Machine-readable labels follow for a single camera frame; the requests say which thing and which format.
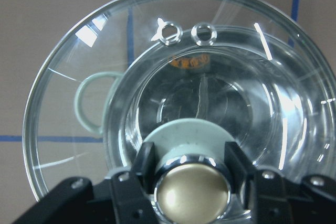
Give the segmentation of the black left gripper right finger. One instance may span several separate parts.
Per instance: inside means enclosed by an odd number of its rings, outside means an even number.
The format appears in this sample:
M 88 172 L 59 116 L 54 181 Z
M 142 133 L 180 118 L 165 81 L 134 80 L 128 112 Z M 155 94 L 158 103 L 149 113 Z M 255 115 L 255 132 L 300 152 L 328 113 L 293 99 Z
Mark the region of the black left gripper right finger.
M 294 183 L 256 168 L 236 142 L 225 143 L 224 164 L 252 223 L 335 223 L 335 179 L 312 174 Z

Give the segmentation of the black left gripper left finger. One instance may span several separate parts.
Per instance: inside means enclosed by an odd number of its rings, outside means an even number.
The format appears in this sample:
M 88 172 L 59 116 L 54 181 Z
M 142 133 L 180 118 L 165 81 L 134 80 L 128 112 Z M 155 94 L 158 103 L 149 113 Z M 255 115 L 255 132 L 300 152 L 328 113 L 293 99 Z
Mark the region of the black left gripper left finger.
M 85 177 L 66 178 L 15 223 L 157 223 L 145 193 L 155 164 L 155 145 L 145 142 L 130 168 L 112 169 L 97 185 Z

